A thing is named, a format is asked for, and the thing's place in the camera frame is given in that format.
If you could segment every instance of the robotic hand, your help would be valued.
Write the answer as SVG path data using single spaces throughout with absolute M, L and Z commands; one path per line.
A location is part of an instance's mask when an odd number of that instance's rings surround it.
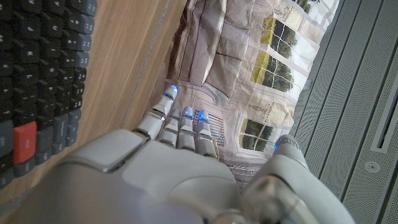
M 168 87 L 133 132 L 112 131 L 67 156 L 10 222 L 354 223 L 291 136 L 278 140 L 241 197 L 217 160 L 206 111 L 196 133 L 190 107 L 173 110 L 164 125 L 177 91 Z

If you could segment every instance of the wooden surface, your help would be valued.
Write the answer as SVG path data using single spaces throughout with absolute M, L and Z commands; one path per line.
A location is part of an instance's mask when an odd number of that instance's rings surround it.
M 78 139 L 0 190 L 0 204 L 36 185 L 78 146 L 110 130 L 134 128 L 145 112 L 186 0 L 97 2 Z

